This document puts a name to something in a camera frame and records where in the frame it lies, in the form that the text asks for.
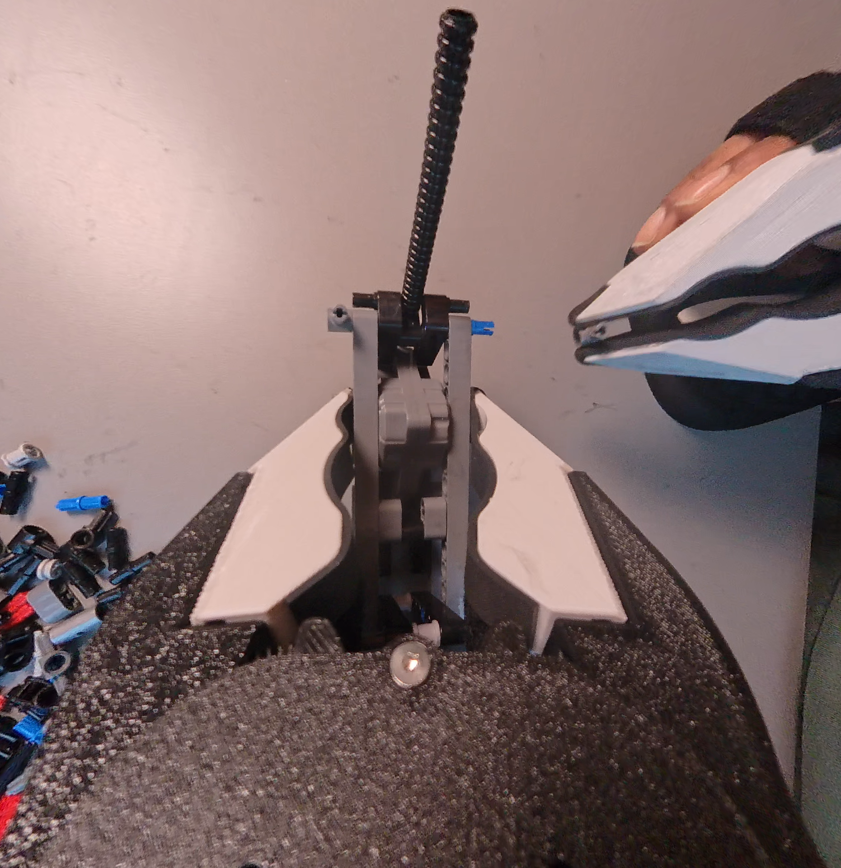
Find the grey black toy chassis assembly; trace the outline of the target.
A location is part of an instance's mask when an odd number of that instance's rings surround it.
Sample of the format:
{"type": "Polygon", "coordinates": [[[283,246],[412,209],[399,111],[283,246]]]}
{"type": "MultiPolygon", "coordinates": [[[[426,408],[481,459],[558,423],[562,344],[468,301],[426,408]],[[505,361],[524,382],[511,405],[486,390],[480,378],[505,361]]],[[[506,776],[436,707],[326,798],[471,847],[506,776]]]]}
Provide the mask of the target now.
{"type": "Polygon", "coordinates": [[[467,10],[439,17],[423,161],[399,292],[352,297],[352,523],[363,650],[385,644],[386,598],[429,592],[465,607],[470,540],[468,301],[428,295],[471,52],[467,10]]]}

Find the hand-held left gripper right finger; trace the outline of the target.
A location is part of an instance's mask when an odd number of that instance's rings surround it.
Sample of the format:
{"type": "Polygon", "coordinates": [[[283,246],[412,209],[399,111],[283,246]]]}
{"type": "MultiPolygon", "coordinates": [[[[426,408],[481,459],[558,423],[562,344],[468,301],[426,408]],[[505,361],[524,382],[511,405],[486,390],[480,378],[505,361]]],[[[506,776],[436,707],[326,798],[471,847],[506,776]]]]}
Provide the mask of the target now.
{"type": "Polygon", "coordinates": [[[580,505],[572,468],[482,392],[478,446],[491,494],[477,518],[482,587],[493,623],[519,623],[540,655],[559,621],[624,624],[627,614],[580,505]]]}

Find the person's right hand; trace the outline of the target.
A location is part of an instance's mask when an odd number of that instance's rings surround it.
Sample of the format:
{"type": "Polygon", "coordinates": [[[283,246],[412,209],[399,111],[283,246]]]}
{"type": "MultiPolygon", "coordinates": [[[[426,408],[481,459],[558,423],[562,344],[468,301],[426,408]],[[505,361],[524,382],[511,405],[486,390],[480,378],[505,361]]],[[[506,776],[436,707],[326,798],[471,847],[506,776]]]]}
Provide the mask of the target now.
{"type": "Polygon", "coordinates": [[[630,252],[647,252],[737,182],[795,146],[787,136],[730,136],[667,193],[636,233],[630,252]]]}

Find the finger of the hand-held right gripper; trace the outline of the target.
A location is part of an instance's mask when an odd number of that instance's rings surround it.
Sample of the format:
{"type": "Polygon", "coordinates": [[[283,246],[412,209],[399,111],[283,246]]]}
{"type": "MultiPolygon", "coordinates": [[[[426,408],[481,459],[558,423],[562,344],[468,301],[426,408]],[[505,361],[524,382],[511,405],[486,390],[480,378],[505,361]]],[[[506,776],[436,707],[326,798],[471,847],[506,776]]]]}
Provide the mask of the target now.
{"type": "Polygon", "coordinates": [[[585,328],[688,298],[722,274],[773,266],[841,226],[841,127],[770,160],[612,277],[569,322],[585,328]]]}
{"type": "Polygon", "coordinates": [[[581,338],[579,363],[841,391],[841,297],[741,303],[690,324],[581,338]]]}

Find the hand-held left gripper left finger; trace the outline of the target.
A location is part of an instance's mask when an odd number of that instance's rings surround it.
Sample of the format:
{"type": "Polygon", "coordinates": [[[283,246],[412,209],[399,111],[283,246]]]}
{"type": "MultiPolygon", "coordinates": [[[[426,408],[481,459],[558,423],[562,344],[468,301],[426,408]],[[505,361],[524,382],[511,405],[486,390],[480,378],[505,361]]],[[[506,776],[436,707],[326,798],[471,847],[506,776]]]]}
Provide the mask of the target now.
{"type": "Polygon", "coordinates": [[[356,602],[352,395],[339,392],[251,469],[192,626],[336,623],[356,602]]]}

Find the grey desk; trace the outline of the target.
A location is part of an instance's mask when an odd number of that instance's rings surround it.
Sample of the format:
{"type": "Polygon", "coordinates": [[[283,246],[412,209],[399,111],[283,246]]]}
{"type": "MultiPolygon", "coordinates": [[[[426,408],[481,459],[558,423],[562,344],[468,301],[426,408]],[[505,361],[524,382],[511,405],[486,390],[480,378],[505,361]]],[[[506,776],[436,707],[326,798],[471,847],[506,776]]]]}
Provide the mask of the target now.
{"type": "Polygon", "coordinates": [[[0,457],[26,517],[113,496],[159,550],[350,379],[327,309],[399,289],[442,10],[479,21],[429,291],[473,381],[697,592],[793,778],[819,412],[685,429],[568,312],[841,2],[0,2],[0,457]]]}

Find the pile of small toy parts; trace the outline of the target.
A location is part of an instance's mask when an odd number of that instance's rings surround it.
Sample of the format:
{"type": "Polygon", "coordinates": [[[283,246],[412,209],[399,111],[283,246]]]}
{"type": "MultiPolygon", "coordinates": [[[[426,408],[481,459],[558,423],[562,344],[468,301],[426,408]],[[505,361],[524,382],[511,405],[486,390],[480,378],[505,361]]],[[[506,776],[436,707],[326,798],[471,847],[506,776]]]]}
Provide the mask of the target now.
{"type": "Polygon", "coordinates": [[[63,498],[56,509],[89,520],[64,543],[33,524],[8,541],[0,534],[0,841],[82,648],[155,559],[132,558],[108,495],[63,498]]]}

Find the black textured chair cushion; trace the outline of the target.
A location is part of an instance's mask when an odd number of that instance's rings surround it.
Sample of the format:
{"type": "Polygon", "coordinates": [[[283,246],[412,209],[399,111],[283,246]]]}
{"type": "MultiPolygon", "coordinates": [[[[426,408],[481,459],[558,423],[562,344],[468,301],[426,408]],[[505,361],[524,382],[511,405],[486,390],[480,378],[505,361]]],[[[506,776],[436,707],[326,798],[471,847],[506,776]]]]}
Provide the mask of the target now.
{"type": "Polygon", "coordinates": [[[777,385],[646,374],[656,403],[676,423],[699,431],[746,429],[841,398],[841,388],[777,385]]]}

